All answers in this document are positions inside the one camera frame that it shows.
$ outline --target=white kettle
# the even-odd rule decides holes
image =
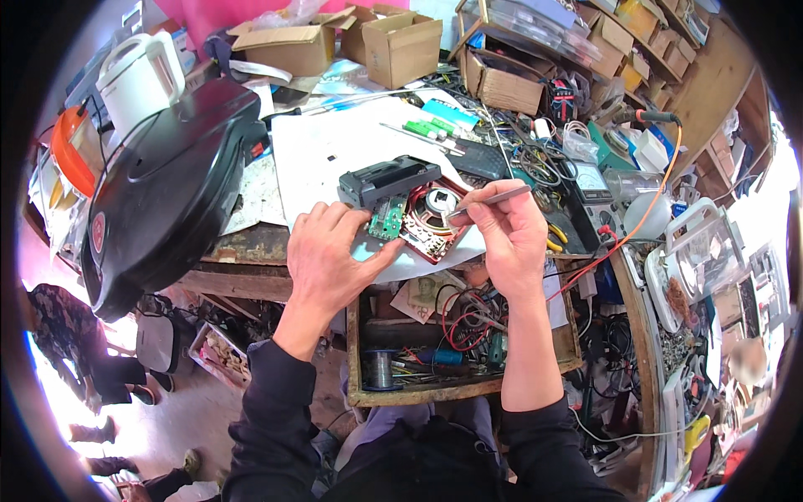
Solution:
[[[175,104],[184,85],[184,73],[166,31],[134,35],[115,47],[95,84],[121,140],[141,120]]]

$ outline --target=wire cutter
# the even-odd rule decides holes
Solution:
[[[549,238],[549,235],[554,234],[561,244],[566,244],[569,242],[569,240],[566,238],[566,234],[560,229],[559,226],[557,226],[554,223],[547,222],[547,228],[548,228],[547,247],[556,253],[562,253],[563,246],[561,246],[560,244],[556,244],[554,241],[552,241]]]

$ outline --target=pink fabric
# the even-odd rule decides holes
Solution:
[[[262,14],[266,10],[282,9],[290,3],[288,0],[155,0],[156,4],[169,18],[178,24],[187,26],[187,33],[193,41],[201,60],[206,59],[202,45],[206,36],[220,28],[236,26]],[[373,0],[350,0],[352,4],[372,6]],[[379,3],[390,4],[402,8],[410,6],[410,0],[382,0]],[[331,0],[320,10],[321,12],[337,12],[343,10],[345,0]]]

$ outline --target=black jacket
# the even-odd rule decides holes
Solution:
[[[235,445],[223,500],[314,500],[315,367],[272,341],[252,345],[248,357],[252,380],[240,421],[229,426]],[[500,479],[475,435],[437,416],[418,432],[400,421],[357,447],[321,500],[624,500],[580,453],[565,398],[541,410],[504,412],[500,438],[510,446],[516,484]]]

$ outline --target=green circuit board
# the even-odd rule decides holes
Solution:
[[[382,240],[393,240],[402,230],[402,219],[407,208],[407,195],[383,197],[371,217],[368,234]]]

